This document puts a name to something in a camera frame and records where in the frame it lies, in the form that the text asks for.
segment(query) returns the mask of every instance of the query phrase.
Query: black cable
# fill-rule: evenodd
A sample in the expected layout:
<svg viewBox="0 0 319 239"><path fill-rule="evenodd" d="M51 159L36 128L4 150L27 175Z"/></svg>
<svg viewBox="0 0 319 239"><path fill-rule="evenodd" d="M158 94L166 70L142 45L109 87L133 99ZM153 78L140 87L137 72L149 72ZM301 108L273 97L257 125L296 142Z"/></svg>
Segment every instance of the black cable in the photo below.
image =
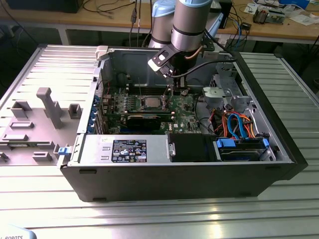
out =
<svg viewBox="0 0 319 239"><path fill-rule="evenodd" d="M32 39L32 41L34 41L34 43L36 45L38 45L39 43L24 29L24 27L17 22L17 20L15 20L15 18L7 11L7 9L4 7L2 0L0 0L1 6L4 9L4 11L8 14L8 16L19 26L22 28L22 30Z"/></svg>
<svg viewBox="0 0 319 239"><path fill-rule="evenodd" d="M132 26L131 26L130 34L129 34L129 45L130 45L130 47L131 47L131 34L132 34L133 26L134 26L134 24L136 22L136 17L137 17L137 12L136 12L137 4L138 4L138 1L136 0L135 1L135 6L134 6L133 11L132 11L132 15L131 15Z"/></svg>
<svg viewBox="0 0 319 239"><path fill-rule="evenodd" d="M214 133L210 128L208 128L206 125L204 125L204 124L201 122L201 120L203 120L203 119L209 119L209 117L203 117L203 118L199 119L198 116L197 116L196 108L197 108L197 103L198 103L198 99L199 99L200 96L201 96L201 95L199 95L199 96L197 97L197 99L196 99L196 101L195 101L195 105L194 105L195 117L196 117L196 119L198 120L199 124L200 124L201 126L203 126L205 129L207 129L208 133L211 132L213 135L215 135L215 133Z"/></svg>
<svg viewBox="0 0 319 239"><path fill-rule="evenodd" d="M13 36L13 37L9 37L9 36L6 34L6 32L2 29L2 27L0 27L0 31L1 31L2 34L10 41L10 44L11 44L12 48L16 50L17 54L18 54L21 58L28 60L28 58L25 58L24 56L22 56L22 55L19 53L19 50L21 50L21 51L27 53L29 57L30 57L32 54L31 54L30 52L28 52L27 50L21 48L21 47L15 46L15 45L13 44L13 42L12 42L12 39L14 39L14 36Z"/></svg>
<svg viewBox="0 0 319 239"><path fill-rule="evenodd" d="M315 47L317 41L319 40L319 35L318 37L316 38L314 44L312 45L312 47L310 48L309 50L309 54L306 58L305 61L302 62L300 68L299 68L299 71L298 71L298 74L301 76L304 71L308 68L308 66L310 65L311 61L316 57L316 55L319 53L319 46L317 46L317 48L314 50L314 52L312 53L312 50L313 48Z"/></svg>
<svg viewBox="0 0 319 239"><path fill-rule="evenodd" d="M241 24L243 23L243 21L242 21L241 17L238 15L237 10L236 10L236 8L234 7L234 5L232 5L232 8L234 9L235 13L230 12L230 14L235 15L235 16L237 17L238 25L241 26ZM238 27L237 27L236 29L237 29L236 34L234 35L233 39L231 40L231 42L230 42L230 44L229 44L228 46L231 46L231 47L232 47L233 41L234 41L235 37L237 36L238 31L239 31Z"/></svg>
<svg viewBox="0 0 319 239"><path fill-rule="evenodd" d="M196 66L196 67L191 68L189 71L185 72L184 74L180 74L180 75L177 75L177 76L173 76L173 75L168 74L169 77L171 77L171 78L184 77L184 76L187 76L188 74L190 74L190 73L192 73L192 72L198 70L199 68L201 68L201 67L203 67L203 66L206 66L206 65L208 65L208 64L212 64L212 63L232 63L232 62L237 61L235 55L234 55L231 51L227 50L223 45L221 45L214 37L212 37L206 29L205 29L205 34L206 34L206 36L208 36L214 43L216 43L220 48L222 48L224 51L226 51L228 54L230 54L230 55L233 57L233 59L232 59L232 60L207 61L207 62L204 62L204 63L202 63L202 64L200 64L200 65L198 65L198 66Z"/></svg>
<svg viewBox="0 0 319 239"><path fill-rule="evenodd" d="M90 10L90 9L87 9L85 7L85 4L87 4L90 0L87 0L86 2L83 3L83 9L87 10L87 11L90 11L90 12L108 12L108 11L113 11L113 10L116 10L116 9L119 9L119 8L122 8L122 7L125 7L125 6L130 6L130 5L133 5L135 4L135 2L131 2L129 4L125 4L125 5L122 5L122 6L118 6L118 7L115 7L113 9L108 9L108 10L103 10L103 11L93 11L93 10Z"/></svg>
<svg viewBox="0 0 319 239"><path fill-rule="evenodd" d="M130 47L131 47L131 34L132 34L133 26L134 26L134 23L132 23L130 33L129 33L129 46Z"/></svg>
<svg viewBox="0 0 319 239"><path fill-rule="evenodd" d="M204 84L198 79L198 78L191 78L191 79L187 79L187 82L189 82L190 80L195 80L198 83L200 83L202 86L204 86Z"/></svg>
<svg viewBox="0 0 319 239"><path fill-rule="evenodd" d="M141 5L142 5L142 0L140 0L139 2L139 22L138 22L138 42L136 44L136 46L139 46L139 36L140 36L140 21L141 21Z"/></svg>
<svg viewBox="0 0 319 239"><path fill-rule="evenodd" d="M309 52L311 52L313 50L313 48L315 47L318 40L319 40L319 35L318 35L317 39L315 40L314 44L312 45L312 47L310 48Z"/></svg>
<svg viewBox="0 0 319 239"><path fill-rule="evenodd" d="M142 47L145 46L145 43L146 43L146 40L148 39L149 35L151 34L152 32L152 29L153 29L153 19L152 19L152 0L150 0L150 12L151 12L151 28L150 28L150 31L148 32L148 34L146 35L143 43L142 43Z"/></svg>

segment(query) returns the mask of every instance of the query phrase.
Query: workbench leg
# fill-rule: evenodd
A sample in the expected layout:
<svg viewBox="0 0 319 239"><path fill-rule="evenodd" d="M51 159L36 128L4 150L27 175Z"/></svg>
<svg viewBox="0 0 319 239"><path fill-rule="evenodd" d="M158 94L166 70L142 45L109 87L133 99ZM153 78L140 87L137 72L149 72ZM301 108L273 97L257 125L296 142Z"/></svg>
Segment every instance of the workbench leg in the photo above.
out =
<svg viewBox="0 0 319 239"><path fill-rule="evenodd" d="M68 34L66 33L66 29L60 27L60 28L58 28L58 31L59 31L62 45L70 45L70 41L68 38Z"/></svg>
<svg viewBox="0 0 319 239"><path fill-rule="evenodd" d="M9 38L14 37L14 32L12 31L11 26L0 25L0 28L4 31L4 33L5 33Z"/></svg>

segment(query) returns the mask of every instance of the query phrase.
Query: power supply label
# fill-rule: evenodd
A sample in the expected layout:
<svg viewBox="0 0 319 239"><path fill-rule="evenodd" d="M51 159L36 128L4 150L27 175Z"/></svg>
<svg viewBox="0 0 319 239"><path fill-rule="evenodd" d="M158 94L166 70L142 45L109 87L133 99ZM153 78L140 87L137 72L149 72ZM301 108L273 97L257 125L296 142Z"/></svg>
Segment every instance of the power supply label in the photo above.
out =
<svg viewBox="0 0 319 239"><path fill-rule="evenodd" d="M146 140L113 140L112 162L147 162Z"/></svg>

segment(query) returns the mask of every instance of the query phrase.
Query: wire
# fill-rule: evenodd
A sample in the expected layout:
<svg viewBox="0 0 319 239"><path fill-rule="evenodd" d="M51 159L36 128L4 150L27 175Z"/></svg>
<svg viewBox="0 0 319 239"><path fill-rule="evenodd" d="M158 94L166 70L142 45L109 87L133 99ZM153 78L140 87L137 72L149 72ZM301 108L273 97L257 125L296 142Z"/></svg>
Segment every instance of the wire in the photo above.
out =
<svg viewBox="0 0 319 239"><path fill-rule="evenodd" d="M238 40L237 40L237 43L236 43L236 47L235 47L235 49L234 49L234 50L236 50L236 49L237 49L237 47L238 47L238 43L239 43L239 41L240 41L240 37L241 37L241 28L240 28L240 26L239 26L238 21L236 21L236 20L233 20L233 21L237 24L237 26L238 26L238 30L239 30Z"/></svg>
<svg viewBox="0 0 319 239"><path fill-rule="evenodd" d="M232 63L232 62L235 62L237 61L237 59L233 59L233 60L216 60L216 61L207 61L207 62L204 62L194 68L191 68L189 71L187 71L186 73L184 74L180 74L180 75L176 75L176 76L172 76L172 75L168 75L169 77L171 78L181 78L181 77L184 77L184 76L187 76L188 74L198 70L199 68L203 67L203 66L206 66L208 64L213 64L213 63Z"/></svg>
<svg viewBox="0 0 319 239"><path fill-rule="evenodd" d="M253 131L253 124L252 124L252 123L250 124L250 130L251 130L251 135L252 135L252 137L253 137L253 138L256 138L256 137L255 137L255 134L254 134L254 131Z"/></svg>
<svg viewBox="0 0 319 239"><path fill-rule="evenodd" d="M87 9L87 8L85 7L85 4L87 4L89 1L91 1L91 0L87 0L86 2L83 3L83 9L85 9L85 10L87 10L87 11L90 11L90 12L97 12L97 13L99 13L99 12L113 11L113 10L116 10L116 9L119 9L119 8L122 8L122 7L125 7L125 6L130 6L130 5L135 4L135 2L133 1L133 2L131 2L131 3L129 3L129 4L125 4L125 5L122 5L122 6L118 6L118 7L115 7L115 8L113 8L113 9L108 9L108 10L103 10L103 11L94 11L94 10Z"/></svg>
<svg viewBox="0 0 319 239"><path fill-rule="evenodd" d="M138 21L138 41L136 46L139 46L139 36L140 36L140 27L141 27L141 5L142 5L142 0L140 0L139 2L139 21Z"/></svg>
<svg viewBox="0 0 319 239"><path fill-rule="evenodd" d="M143 43L142 43L142 47L144 47L145 46L145 43L146 43L146 40L147 40L147 38L149 37L149 35L151 34L151 32L152 32L152 30L153 30L153 19L152 19L152 0L150 0L150 12L151 12L151 16L150 16L150 18L151 18L151 28L150 28L150 31L148 32L148 34L146 35L146 37L144 38L144 41L143 41Z"/></svg>
<svg viewBox="0 0 319 239"><path fill-rule="evenodd" d="M187 82L189 82L190 80L195 80L198 83L200 83L202 86L205 86L198 78L191 78L191 79L187 79Z"/></svg>
<svg viewBox="0 0 319 239"><path fill-rule="evenodd" d="M319 40L319 35L318 35L317 39L315 40L315 42L313 43L312 47L310 48L309 52L311 52L313 50L313 48L315 47L318 40Z"/></svg>
<svg viewBox="0 0 319 239"><path fill-rule="evenodd" d="M106 95L108 95L109 92L110 92L110 82L108 82L108 91L107 91Z"/></svg>
<svg viewBox="0 0 319 239"><path fill-rule="evenodd" d="M23 58L23 59L29 59L28 57L31 56L31 53L30 53L30 52L28 52L27 50L25 50L25 49L23 49L23 48L21 48L21 47L15 46L15 45L13 44L13 42L12 42L12 39L14 39L14 37L9 37L9 36L6 34L6 32L5 32L1 27L0 27L0 31L1 31L2 34L10 41L10 44L11 44L12 48L16 50L17 54L18 54L21 58ZM20 54L19 50L20 50L20 51L23 51L23 52L25 52L25 53L27 53L27 54L28 54L28 57L22 56L22 55Z"/></svg>
<svg viewBox="0 0 319 239"><path fill-rule="evenodd" d="M239 115L237 115L237 114L231 114L231 115L228 117L227 126L228 126L228 129L229 129L229 132L231 133L231 135L233 135L236 139L239 139L239 137L238 137L238 136L233 132L233 130L231 129L230 122L231 122L231 118L232 118L232 117L237 117L237 119L238 119L238 124L239 124L239 130L240 130L241 136L242 136L243 138L247 138L246 132L244 131L244 127L243 127L243 122L241 121Z"/></svg>
<svg viewBox="0 0 319 239"><path fill-rule="evenodd" d="M131 15L131 23L132 23L132 26L131 26L131 29L130 29L130 34L129 34L129 45L131 47L131 35L132 35L132 30L133 30L133 26L136 22L136 17L137 17L137 12L136 12L136 7L137 7L137 4L138 4L138 1L136 0L135 1L135 6L133 8L133 11L132 11L132 15Z"/></svg>
<svg viewBox="0 0 319 239"><path fill-rule="evenodd" d="M208 128L206 125L204 125L202 122L200 122L202 119L204 119L204 118L206 118L206 117L201 118L201 119L198 119L196 108L197 108L197 103L198 103L198 99L199 99L200 96L201 96L201 95L199 95L199 96L197 97L197 99L196 99L196 101L195 101L195 105L194 105L195 117L196 117L196 119L198 120L199 124L200 124L201 126L203 126L205 129L207 129L208 133L211 132L212 134L214 134L214 132L213 132L210 128Z"/></svg>
<svg viewBox="0 0 319 239"><path fill-rule="evenodd" d="M119 0L116 0L115 2L111 2L111 3L105 3L105 4L98 5L97 4L97 0L94 0L94 4L95 4L96 11L103 11L101 9L102 6L116 4L118 1ZM106 17L108 17L110 19L113 19L113 17L110 15L112 13L113 12L111 12L111 11L109 11L109 12L98 12L99 15L106 16Z"/></svg>
<svg viewBox="0 0 319 239"><path fill-rule="evenodd" d="M1 6L2 8L4 9L4 11L8 14L8 16L17 24L19 25L19 27L22 28L22 30L31 38L31 40L36 44L38 45L39 43L24 29L24 27L19 23L17 22L17 20L14 19L14 17L7 11L7 9L4 7L3 5L3 2L2 0L0 0L0 3L1 3Z"/></svg>
<svg viewBox="0 0 319 239"><path fill-rule="evenodd" d="M192 54L191 56L185 56L185 59L186 60L191 60L191 59L193 59L194 57L196 57L199 53L200 53L200 51L203 49L203 46L201 45L196 51L195 51L195 53L194 54Z"/></svg>

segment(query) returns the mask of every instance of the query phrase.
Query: gray plastic block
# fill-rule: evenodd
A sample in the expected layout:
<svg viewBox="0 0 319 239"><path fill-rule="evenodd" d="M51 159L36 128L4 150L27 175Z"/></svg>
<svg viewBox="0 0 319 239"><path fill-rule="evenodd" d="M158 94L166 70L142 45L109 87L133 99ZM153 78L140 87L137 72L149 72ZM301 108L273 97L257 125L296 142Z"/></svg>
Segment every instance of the gray plastic block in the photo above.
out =
<svg viewBox="0 0 319 239"><path fill-rule="evenodd" d="M57 114L61 117L62 113L63 113L63 110L61 109L61 107L59 105L59 102L58 101L53 101L53 103L54 103L54 108L55 108ZM50 118L50 116L49 116L48 112L46 111L46 109L43 109L43 111L44 111L46 117Z"/></svg>
<svg viewBox="0 0 319 239"><path fill-rule="evenodd" d="M19 108L18 109L13 109L13 108L11 108L11 111L12 111L14 117L16 117L17 120L21 120L21 119L25 120L25 119L28 118L23 109L19 109Z"/></svg>
<svg viewBox="0 0 319 239"><path fill-rule="evenodd" d="M39 149L54 149L55 144L51 141L49 143L38 143L37 146Z"/></svg>
<svg viewBox="0 0 319 239"><path fill-rule="evenodd" d="M0 143L0 150L12 150L7 143Z"/></svg>
<svg viewBox="0 0 319 239"><path fill-rule="evenodd" d="M32 158L36 162L52 161L52 157L49 152L33 152Z"/></svg>
<svg viewBox="0 0 319 239"><path fill-rule="evenodd" d="M79 104L70 104L68 111L71 119L81 118L82 110Z"/></svg>
<svg viewBox="0 0 319 239"><path fill-rule="evenodd" d="M11 108L11 111L17 120L27 119L27 115L25 111L31 111L31 110L32 109L27 103L27 101L16 101Z"/></svg>
<svg viewBox="0 0 319 239"><path fill-rule="evenodd" d="M26 134L6 134L2 138L2 140L6 141L27 141L28 135Z"/></svg>
<svg viewBox="0 0 319 239"><path fill-rule="evenodd" d="M27 101L16 101L24 111L31 111L31 107L29 106Z"/></svg>
<svg viewBox="0 0 319 239"><path fill-rule="evenodd" d="M10 127L12 129L33 128L34 124L29 121L18 121L18 122L12 122L10 124Z"/></svg>
<svg viewBox="0 0 319 239"><path fill-rule="evenodd" d="M51 89L48 87L40 87L36 93L36 96L42 100L44 107L46 109L47 114L49 115L53 125L55 128L62 127L62 121L60 119L61 108L59 106L59 110L56 110L55 104L51 99Z"/></svg>
<svg viewBox="0 0 319 239"><path fill-rule="evenodd" d="M5 153L0 152L0 160L1 161L6 163L8 161L8 159L9 159L9 157Z"/></svg>
<svg viewBox="0 0 319 239"><path fill-rule="evenodd" d="M58 159L59 158L59 154L58 154L58 151L59 151L59 148L60 146L58 144L55 145L54 149L53 149L53 154L54 156Z"/></svg>

